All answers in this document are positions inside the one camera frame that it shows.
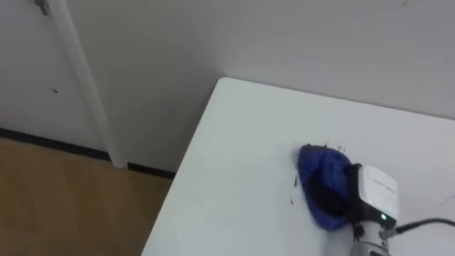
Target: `white table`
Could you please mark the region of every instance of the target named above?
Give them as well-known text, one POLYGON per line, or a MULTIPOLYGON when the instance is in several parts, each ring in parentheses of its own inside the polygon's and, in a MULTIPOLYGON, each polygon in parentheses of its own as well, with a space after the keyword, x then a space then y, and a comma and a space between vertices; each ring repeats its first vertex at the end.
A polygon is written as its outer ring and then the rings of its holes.
MULTIPOLYGON (((308 143, 342 146, 394 176, 399 223, 455 218, 455 121, 223 78, 142 255, 348 255, 350 230, 319 230, 294 187, 295 153, 308 143)), ((429 225, 391 251, 453 255, 454 241, 455 230, 429 225)))

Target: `door frame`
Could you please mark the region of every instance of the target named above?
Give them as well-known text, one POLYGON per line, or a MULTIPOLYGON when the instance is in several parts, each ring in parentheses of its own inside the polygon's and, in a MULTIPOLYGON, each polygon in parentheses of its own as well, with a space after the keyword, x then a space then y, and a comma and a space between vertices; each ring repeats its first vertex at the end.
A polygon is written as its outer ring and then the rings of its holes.
POLYGON ((67 0, 48 0, 48 7, 70 62, 75 69, 77 79, 79 80, 82 89, 82 96, 84 97, 88 109, 92 113, 96 127, 100 132, 102 142, 106 146, 112 164, 117 168, 124 169, 127 167, 127 160, 120 154, 118 144, 115 142, 112 132, 109 129, 105 108, 102 104, 84 50, 80 44, 67 0))

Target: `blue fabric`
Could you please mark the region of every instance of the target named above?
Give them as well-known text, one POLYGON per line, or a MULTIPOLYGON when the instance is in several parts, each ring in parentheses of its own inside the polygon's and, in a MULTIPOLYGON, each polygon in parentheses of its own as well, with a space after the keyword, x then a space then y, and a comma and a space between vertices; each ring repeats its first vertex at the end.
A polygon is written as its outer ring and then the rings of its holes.
POLYGON ((316 172, 321 172, 321 182, 327 188, 335 191, 344 200, 348 199, 348 180, 344 168, 350 165, 349 159, 341 152, 324 146, 305 145, 299 152, 299 178, 304 189, 308 208, 318 225, 325 230, 335 230, 346 224, 345 215, 333 217, 318 208, 317 203, 310 197, 309 181, 316 172))

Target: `white wall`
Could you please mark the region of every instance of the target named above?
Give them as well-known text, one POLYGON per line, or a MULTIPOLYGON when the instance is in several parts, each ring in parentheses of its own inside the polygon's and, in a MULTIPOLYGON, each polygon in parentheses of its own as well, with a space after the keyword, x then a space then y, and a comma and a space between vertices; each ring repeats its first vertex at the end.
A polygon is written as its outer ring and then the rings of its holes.
POLYGON ((0 127, 105 150, 52 16, 0 1, 0 127))
POLYGON ((68 1, 128 161, 176 170, 224 75, 455 118, 452 0, 68 1))

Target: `blue cloth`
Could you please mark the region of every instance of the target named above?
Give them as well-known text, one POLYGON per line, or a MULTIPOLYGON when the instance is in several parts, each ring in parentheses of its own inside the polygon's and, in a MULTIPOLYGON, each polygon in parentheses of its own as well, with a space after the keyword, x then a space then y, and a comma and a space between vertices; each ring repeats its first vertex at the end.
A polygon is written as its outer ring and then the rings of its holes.
POLYGON ((344 174, 344 168, 350 165, 349 159, 341 152, 330 149, 325 146, 305 145, 300 148, 299 152, 299 178, 306 196, 308 208, 318 225, 325 230, 335 230, 346 224, 348 219, 346 215, 334 216, 318 207, 318 200, 314 198, 315 193, 310 192, 311 182, 314 182, 313 175, 317 175, 319 182, 326 188, 335 193, 335 196, 325 200, 331 206, 330 200, 336 206, 335 201, 341 198, 348 200, 348 179, 344 174))

